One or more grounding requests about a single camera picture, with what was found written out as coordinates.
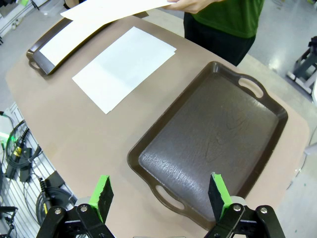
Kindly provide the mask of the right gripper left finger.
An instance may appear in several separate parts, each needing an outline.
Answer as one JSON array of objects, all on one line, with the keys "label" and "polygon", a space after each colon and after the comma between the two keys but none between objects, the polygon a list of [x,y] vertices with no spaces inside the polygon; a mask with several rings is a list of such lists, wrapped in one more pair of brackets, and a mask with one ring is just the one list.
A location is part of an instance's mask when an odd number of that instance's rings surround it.
[{"label": "right gripper left finger", "polygon": [[65,210],[51,207],[40,229],[38,238],[75,238],[86,235],[89,238],[113,238],[106,226],[106,218],[112,203],[113,191],[109,176],[100,176],[88,203]]}]

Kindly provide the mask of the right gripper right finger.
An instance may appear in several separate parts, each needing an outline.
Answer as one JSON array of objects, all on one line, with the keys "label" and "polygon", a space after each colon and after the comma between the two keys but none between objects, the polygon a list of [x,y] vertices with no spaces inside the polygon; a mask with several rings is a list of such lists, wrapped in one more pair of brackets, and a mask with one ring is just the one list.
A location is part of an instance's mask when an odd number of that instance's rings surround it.
[{"label": "right gripper right finger", "polygon": [[220,174],[212,173],[208,195],[216,225],[205,235],[207,238],[284,238],[285,234],[274,209],[261,205],[255,210],[234,203]]}]

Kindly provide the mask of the person's left hand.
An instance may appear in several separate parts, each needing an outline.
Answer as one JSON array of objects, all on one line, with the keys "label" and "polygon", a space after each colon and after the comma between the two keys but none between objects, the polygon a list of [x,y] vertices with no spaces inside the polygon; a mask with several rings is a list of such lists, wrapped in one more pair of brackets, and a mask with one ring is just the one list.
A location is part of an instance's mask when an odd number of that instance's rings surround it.
[{"label": "person's left hand", "polygon": [[213,0],[170,0],[169,2],[170,4],[163,8],[188,13],[198,13],[200,10],[213,3]]}]

